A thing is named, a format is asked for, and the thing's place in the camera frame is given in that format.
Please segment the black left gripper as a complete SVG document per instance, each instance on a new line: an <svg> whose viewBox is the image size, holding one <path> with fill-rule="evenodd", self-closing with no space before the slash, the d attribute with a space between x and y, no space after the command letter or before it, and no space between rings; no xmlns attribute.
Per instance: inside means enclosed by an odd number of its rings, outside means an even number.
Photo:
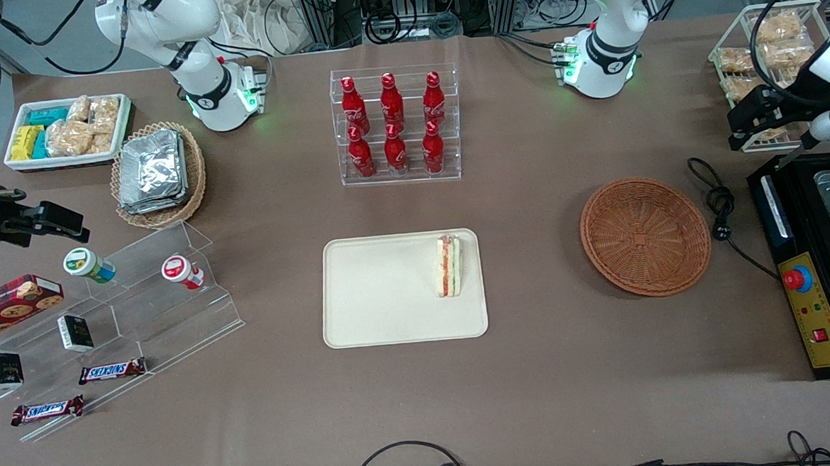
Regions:
<svg viewBox="0 0 830 466"><path fill-rule="evenodd" d="M813 63L791 67L783 78L773 81L778 90L776 111L773 89L752 89L730 110L728 143L732 151L747 147L770 129L772 145L799 144L809 121L830 112L830 83L813 73Z"/></svg>

